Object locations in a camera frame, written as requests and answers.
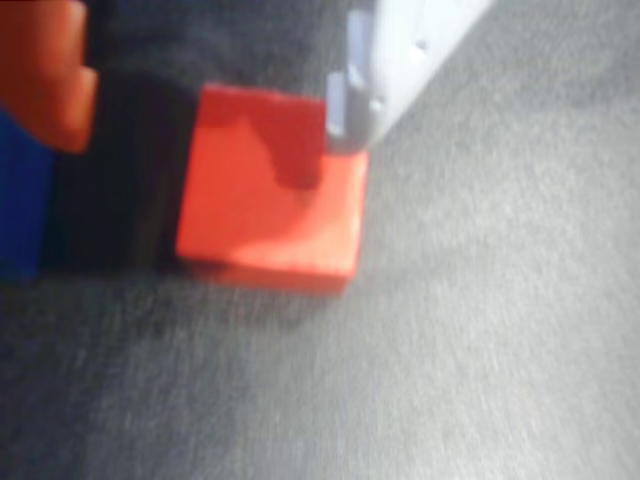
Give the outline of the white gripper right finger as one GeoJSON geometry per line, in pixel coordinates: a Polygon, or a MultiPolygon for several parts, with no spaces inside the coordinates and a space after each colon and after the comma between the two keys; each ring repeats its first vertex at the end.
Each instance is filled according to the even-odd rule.
{"type": "Polygon", "coordinates": [[[350,154],[380,141],[493,5],[395,0],[350,10],[344,64],[327,76],[328,149],[350,154]]]}

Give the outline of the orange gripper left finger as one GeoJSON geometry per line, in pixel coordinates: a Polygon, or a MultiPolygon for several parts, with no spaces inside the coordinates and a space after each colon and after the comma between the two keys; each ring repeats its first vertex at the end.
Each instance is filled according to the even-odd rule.
{"type": "Polygon", "coordinates": [[[82,1],[1,3],[1,109],[40,143],[67,153],[89,144],[98,74],[85,64],[82,1]]]}

